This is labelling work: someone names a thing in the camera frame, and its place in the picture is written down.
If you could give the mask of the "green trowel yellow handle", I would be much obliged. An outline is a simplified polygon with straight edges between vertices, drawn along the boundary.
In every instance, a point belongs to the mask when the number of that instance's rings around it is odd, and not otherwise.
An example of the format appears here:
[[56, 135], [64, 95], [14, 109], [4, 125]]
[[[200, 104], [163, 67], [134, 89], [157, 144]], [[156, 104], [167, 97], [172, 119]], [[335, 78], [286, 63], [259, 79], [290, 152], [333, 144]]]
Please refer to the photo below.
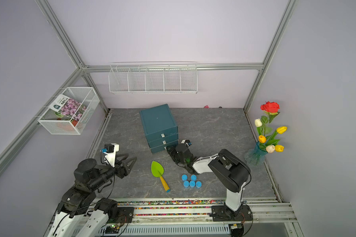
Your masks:
[[170, 187], [168, 186], [167, 182], [163, 178], [163, 174], [164, 174], [163, 166], [160, 163], [153, 161], [151, 163], [151, 172], [154, 177], [160, 178], [160, 181], [165, 189], [165, 192], [166, 193], [170, 192]]

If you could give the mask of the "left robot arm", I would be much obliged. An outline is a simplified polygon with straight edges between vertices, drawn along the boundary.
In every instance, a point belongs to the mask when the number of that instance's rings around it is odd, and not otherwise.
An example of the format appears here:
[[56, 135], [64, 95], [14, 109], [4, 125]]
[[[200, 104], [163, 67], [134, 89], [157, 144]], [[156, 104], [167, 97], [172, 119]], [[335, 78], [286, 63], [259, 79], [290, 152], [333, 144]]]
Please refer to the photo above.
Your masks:
[[95, 237], [111, 222], [118, 229], [126, 229], [134, 217], [132, 207], [119, 207], [118, 202], [109, 197], [101, 198], [98, 202], [94, 200], [105, 187], [114, 186], [116, 177], [122, 179], [128, 176], [136, 160], [136, 157], [121, 154], [115, 156], [112, 165], [99, 165], [95, 159], [81, 161], [74, 171], [74, 185], [62, 196], [57, 206], [48, 236], [73, 236], [91, 207], [94, 210], [77, 233], [78, 237]]

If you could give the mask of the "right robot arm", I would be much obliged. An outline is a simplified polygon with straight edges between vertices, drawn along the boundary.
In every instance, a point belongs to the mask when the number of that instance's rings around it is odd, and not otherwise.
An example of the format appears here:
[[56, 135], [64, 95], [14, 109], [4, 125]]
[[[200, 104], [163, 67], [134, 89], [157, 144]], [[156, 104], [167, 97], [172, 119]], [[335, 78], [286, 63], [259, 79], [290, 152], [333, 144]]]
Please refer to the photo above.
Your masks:
[[239, 211], [242, 206], [244, 187], [251, 180], [249, 166], [227, 149], [222, 149], [208, 157], [196, 157], [189, 150], [190, 145], [190, 142], [186, 142], [168, 146], [167, 153], [176, 165], [190, 174], [215, 174], [226, 188], [226, 208], [232, 212]]

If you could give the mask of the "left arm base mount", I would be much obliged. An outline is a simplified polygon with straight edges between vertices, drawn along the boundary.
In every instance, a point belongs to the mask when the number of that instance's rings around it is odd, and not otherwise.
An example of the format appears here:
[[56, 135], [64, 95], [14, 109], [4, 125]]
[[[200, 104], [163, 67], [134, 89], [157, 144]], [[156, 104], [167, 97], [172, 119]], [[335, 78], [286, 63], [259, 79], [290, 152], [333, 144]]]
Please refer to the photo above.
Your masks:
[[134, 216], [133, 207], [119, 206], [118, 202], [109, 198], [102, 198], [95, 205], [91, 220], [96, 223], [131, 223]]

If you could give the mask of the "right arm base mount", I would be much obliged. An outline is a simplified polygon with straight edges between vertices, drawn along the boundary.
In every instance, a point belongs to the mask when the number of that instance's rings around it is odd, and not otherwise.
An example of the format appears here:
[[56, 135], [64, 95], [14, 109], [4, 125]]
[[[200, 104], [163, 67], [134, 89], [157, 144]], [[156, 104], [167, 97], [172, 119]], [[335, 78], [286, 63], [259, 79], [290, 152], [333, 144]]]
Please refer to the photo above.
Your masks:
[[245, 222], [253, 220], [253, 213], [248, 205], [241, 205], [238, 210], [233, 211], [226, 205], [212, 206], [209, 215], [214, 222]]

